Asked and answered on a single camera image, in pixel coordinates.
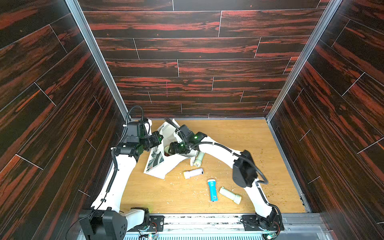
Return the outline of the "pale green flashlight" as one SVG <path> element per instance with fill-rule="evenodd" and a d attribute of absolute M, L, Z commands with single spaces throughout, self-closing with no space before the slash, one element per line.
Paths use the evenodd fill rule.
<path fill-rule="evenodd" d="M 241 203 L 242 197 L 238 194 L 234 194 L 233 192 L 225 189 L 224 187 L 221 187 L 219 190 L 219 193 L 223 195 L 224 197 L 230 199 L 235 204 L 239 205 Z"/>
<path fill-rule="evenodd" d="M 201 167 L 205 153 L 199 152 L 194 160 L 193 165 L 197 168 Z"/>

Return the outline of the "white floral tote bag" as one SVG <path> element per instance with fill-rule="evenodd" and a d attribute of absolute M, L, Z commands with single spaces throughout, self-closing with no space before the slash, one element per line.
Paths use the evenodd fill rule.
<path fill-rule="evenodd" d="M 192 158 L 191 165 L 193 164 L 199 153 L 198 150 L 191 150 L 187 154 L 169 153 L 171 143 L 183 144 L 182 138 L 177 134 L 177 129 L 173 125 L 165 121 L 158 128 L 158 132 L 163 136 L 163 140 L 159 146 L 151 149 L 144 174 L 164 179 L 180 162 Z"/>

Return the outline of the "blue flashlight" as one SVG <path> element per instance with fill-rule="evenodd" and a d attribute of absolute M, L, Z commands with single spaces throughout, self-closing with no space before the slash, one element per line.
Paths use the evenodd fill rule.
<path fill-rule="evenodd" d="M 216 180 L 215 179 L 209 179 L 208 180 L 208 186 L 209 186 L 209 191 L 210 191 L 211 202 L 217 202 L 218 201 L 218 195 L 217 195 Z"/>

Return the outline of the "pale green flashlight bottom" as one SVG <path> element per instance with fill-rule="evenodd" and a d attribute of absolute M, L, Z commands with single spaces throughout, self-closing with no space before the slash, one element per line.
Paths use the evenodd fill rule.
<path fill-rule="evenodd" d="M 242 197 L 238 194 L 234 194 L 233 192 L 225 189 L 224 187 L 221 187 L 219 190 L 219 193 L 223 195 L 224 197 L 230 199 L 235 204 L 239 205 L 241 203 Z"/>

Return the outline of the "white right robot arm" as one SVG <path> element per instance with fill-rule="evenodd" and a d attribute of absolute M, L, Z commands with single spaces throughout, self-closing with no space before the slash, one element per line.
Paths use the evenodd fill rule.
<path fill-rule="evenodd" d="M 176 124 L 171 125 L 174 133 L 181 141 L 170 143 L 168 150 L 170 155 L 186 155 L 197 150 L 227 164 L 233 170 L 233 181 L 245 189 L 254 205 L 257 227 L 262 230 L 277 232 L 284 229 L 280 209 L 269 203 L 261 188 L 261 184 L 267 185 L 269 182 L 254 163 L 249 151 L 233 150 L 214 141 L 202 132 L 193 133 L 186 125 L 180 127 Z"/>

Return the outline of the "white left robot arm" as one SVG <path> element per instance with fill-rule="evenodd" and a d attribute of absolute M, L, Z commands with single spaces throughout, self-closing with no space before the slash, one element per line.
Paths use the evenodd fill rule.
<path fill-rule="evenodd" d="M 112 148 L 113 167 L 105 184 L 89 209 L 83 209 L 79 223 L 87 240 L 122 240 L 130 230 L 150 229 L 147 208 L 132 208 L 120 213 L 120 205 L 129 177 L 143 151 L 159 146 L 163 136 L 159 132 L 141 137 L 125 137 Z"/>

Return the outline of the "lilac flashlight lower left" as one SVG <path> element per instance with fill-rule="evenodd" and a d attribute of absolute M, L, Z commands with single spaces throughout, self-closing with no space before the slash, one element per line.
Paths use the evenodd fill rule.
<path fill-rule="evenodd" d="M 190 170 L 190 171 L 184 171 L 183 172 L 183 176 L 184 178 L 187 180 L 187 179 L 190 179 L 192 177 L 196 177 L 196 176 L 199 176 L 199 175 L 203 175 L 204 174 L 204 170 L 202 168 L 198 168 L 198 169 L 194 169 L 194 170 Z"/>

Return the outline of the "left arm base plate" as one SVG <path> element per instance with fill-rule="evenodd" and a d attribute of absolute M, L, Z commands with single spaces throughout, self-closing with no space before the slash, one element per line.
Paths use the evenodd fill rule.
<path fill-rule="evenodd" d="M 162 232 L 164 230 L 165 216 L 150 215 L 144 223 L 128 230 L 130 232 Z"/>

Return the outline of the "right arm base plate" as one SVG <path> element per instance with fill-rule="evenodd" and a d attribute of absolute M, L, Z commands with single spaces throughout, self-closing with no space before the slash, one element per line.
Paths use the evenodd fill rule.
<path fill-rule="evenodd" d="M 284 231 L 282 218 L 276 213 L 271 213 L 264 218 L 259 215 L 242 215 L 240 222 L 245 231 Z"/>

